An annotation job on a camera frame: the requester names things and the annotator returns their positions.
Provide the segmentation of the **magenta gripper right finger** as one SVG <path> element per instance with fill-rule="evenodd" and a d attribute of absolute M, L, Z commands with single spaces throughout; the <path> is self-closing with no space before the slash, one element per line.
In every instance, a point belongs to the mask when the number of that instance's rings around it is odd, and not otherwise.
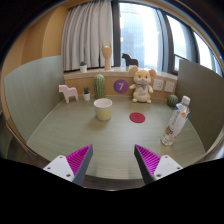
<path fill-rule="evenodd" d="M 159 156 L 140 145 L 134 146 L 134 155 L 145 184 L 152 183 L 182 169 L 182 166 L 170 156 Z"/>

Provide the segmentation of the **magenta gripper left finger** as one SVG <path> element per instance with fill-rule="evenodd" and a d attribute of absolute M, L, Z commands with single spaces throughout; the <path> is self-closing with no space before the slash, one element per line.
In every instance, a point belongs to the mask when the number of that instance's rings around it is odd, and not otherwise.
<path fill-rule="evenodd" d="M 68 156 L 57 156 L 44 170 L 81 186 L 92 156 L 93 146 L 87 145 Z"/>

